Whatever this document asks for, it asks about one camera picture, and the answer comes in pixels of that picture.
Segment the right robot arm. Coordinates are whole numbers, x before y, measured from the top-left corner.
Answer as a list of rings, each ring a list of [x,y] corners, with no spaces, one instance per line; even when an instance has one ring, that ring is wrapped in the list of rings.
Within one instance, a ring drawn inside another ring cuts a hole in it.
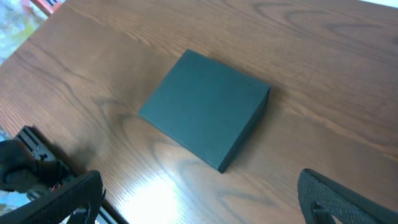
[[[53,186],[65,173],[59,160],[36,160],[18,140],[1,142],[1,190],[26,193]],[[314,170],[301,171],[298,200],[306,223],[397,223],[397,213]],[[91,170],[53,192],[1,216],[1,223],[94,223],[105,196],[100,173]]]

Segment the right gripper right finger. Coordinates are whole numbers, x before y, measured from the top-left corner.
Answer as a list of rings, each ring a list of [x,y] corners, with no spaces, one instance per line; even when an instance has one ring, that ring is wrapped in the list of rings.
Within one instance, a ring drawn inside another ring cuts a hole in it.
[[[397,213],[312,169],[297,182],[299,205],[306,223],[397,223]]]

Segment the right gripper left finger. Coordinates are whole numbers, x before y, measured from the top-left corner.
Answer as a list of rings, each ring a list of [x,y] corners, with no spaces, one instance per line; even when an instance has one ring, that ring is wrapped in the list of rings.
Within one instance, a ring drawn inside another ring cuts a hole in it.
[[[100,172],[91,170],[34,200],[1,216],[7,223],[94,223],[103,203]]]

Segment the black gift box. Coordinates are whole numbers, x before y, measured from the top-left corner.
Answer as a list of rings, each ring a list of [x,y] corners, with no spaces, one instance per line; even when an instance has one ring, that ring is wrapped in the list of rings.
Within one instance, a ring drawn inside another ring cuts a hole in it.
[[[188,49],[139,114],[223,173],[264,114],[270,90],[269,84]]]

